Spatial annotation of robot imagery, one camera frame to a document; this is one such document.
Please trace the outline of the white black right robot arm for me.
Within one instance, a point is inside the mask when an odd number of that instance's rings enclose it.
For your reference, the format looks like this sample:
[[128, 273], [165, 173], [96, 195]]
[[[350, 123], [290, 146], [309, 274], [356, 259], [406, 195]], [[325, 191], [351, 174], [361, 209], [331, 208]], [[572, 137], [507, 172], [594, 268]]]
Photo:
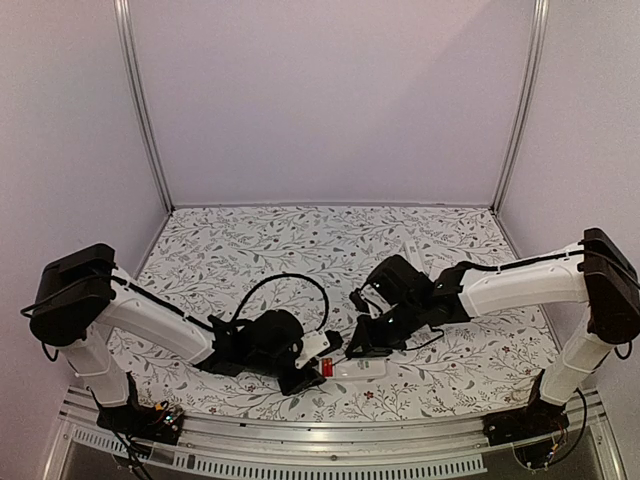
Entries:
[[639, 335], [639, 279], [635, 268], [599, 228], [582, 240], [537, 257], [489, 266], [470, 261], [444, 269], [436, 279], [394, 255], [367, 277], [366, 285], [389, 305], [362, 313], [346, 349], [349, 358], [386, 357], [403, 350], [423, 327], [462, 324], [521, 307], [583, 303], [586, 315], [560, 357], [540, 375], [532, 402], [517, 427], [537, 436], [552, 424], [579, 384], [618, 345]]

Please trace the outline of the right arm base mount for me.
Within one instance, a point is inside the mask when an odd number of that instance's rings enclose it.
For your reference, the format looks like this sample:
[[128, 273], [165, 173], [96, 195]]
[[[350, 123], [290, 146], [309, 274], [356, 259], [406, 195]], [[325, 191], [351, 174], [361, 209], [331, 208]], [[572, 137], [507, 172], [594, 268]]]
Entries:
[[569, 427], [565, 408], [545, 403], [487, 414], [482, 422], [489, 444], [511, 444], [517, 462], [530, 470], [552, 463]]

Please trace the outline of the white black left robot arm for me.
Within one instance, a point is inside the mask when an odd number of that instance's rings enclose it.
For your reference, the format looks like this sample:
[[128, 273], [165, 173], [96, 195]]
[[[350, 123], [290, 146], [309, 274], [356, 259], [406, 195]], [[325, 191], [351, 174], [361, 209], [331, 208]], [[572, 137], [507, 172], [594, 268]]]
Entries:
[[115, 251], [98, 243], [49, 263], [35, 301], [22, 308], [31, 333], [60, 351], [111, 419], [128, 434], [148, 426], [137, 388], [117, 365], [97, 331], [99, 324], [128, 331], [177, 355], [206, 373], [235, 377], [244, 372], [276, 379], [284, 396], [324, 383], [316, 360], [330, 346], [321, 327], [306, 332], [285, 310], [258, 318], [199, 320], [161, 299], [115, 262]]

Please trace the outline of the white remote control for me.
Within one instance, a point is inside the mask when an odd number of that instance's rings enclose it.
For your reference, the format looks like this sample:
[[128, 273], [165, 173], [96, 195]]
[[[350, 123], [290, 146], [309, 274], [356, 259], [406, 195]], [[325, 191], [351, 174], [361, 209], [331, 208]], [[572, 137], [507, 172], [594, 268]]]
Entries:
[[[323, 366], [320, 360], [317, 370], [323, 375]], [[341, 382], [353, 382], [353, 381], [369, 381], [383, 378], [387, 374], [387, 363], [384, 359], [368, 359], [359, 358], [351, 359], [340, 363], [339, 365], [332, 366], [334, 368], [333, 377], [324, 377], [329, 380], [341, 381]]]

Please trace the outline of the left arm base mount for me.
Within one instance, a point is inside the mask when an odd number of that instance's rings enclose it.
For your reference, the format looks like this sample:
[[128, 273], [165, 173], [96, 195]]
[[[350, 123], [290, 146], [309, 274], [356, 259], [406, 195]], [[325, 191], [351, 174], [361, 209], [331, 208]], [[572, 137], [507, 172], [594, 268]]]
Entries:
[[118, 407], [104, 407], [99, 402], [96, 406], [99, 411], [97, 425], [128, 438], [176, 445], [181, 436], [184, 410], [180, 406], [162, 402], [148, 407], [135, 400]]

